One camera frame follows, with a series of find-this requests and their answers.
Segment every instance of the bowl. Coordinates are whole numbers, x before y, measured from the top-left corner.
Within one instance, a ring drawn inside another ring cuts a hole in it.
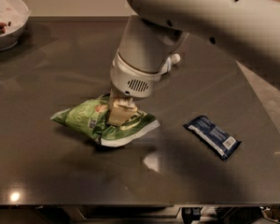
[[[24,14],[21,22],[16,27],[8,29],[0,35],[0,50],[10,49],[18,43],[19,37],[29,18],[29,9],[22,0],[6,0],[19,14]]]

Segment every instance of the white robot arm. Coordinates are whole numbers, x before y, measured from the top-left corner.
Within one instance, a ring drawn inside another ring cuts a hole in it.
[[[111,67],[115,96],[145,98],[168,55],[200,36],[280,86],[280,3],[273,0],[127,0],[131,16]]]

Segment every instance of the green snack bag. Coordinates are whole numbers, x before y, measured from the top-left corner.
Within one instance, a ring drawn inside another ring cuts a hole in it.
[[[50,119],[108,147],[124,146],[160,126],[154,116],[141,110],[121,126],[108,125],[108,103],[109,96],[100,96],[74,108],[57,112]]]

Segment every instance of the candy bar wrapper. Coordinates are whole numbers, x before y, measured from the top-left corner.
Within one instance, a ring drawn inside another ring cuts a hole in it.
[[[224,161],[241,144],[241,141],[224,132],[207,116],[199,116],[184,124],[184,127],[199,136]]]
[[[121,126],[108,125],[109,96],[100,96],[57,112],[50,119],[107,147],[120,147],[160,126],[153,115],[138,110]]]

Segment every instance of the table surface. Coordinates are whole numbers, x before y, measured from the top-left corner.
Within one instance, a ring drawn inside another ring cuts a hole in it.
[[[235,61],[200,38],[137,103],[153,132],[107,148],[50,121],[109,92],[125,24],[29,22],[0,52],[0,205],[280,204],[280,134]],[[199,115],[243,141],[227,161],[183,128]]]

